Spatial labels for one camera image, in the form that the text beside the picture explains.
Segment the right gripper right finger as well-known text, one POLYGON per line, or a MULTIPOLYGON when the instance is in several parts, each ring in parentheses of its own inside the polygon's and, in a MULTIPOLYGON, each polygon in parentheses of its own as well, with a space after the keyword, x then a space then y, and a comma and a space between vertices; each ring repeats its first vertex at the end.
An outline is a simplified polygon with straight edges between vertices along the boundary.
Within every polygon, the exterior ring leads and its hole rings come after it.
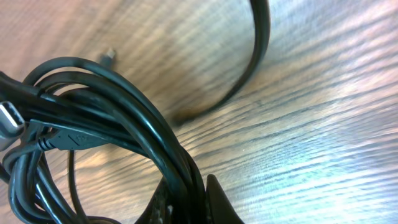
POLYGON ((244 224, 213 174, 207 176, 206 200, 213 224, 244 224))

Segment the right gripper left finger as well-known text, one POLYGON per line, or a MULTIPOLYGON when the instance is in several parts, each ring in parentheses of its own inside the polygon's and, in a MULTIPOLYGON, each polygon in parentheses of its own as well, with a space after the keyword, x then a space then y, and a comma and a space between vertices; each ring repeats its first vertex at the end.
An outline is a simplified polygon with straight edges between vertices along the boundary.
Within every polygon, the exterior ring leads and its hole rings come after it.
POLYGON ((173 212, 172 196, 163 177, 136 224, 172 224, 173 212))

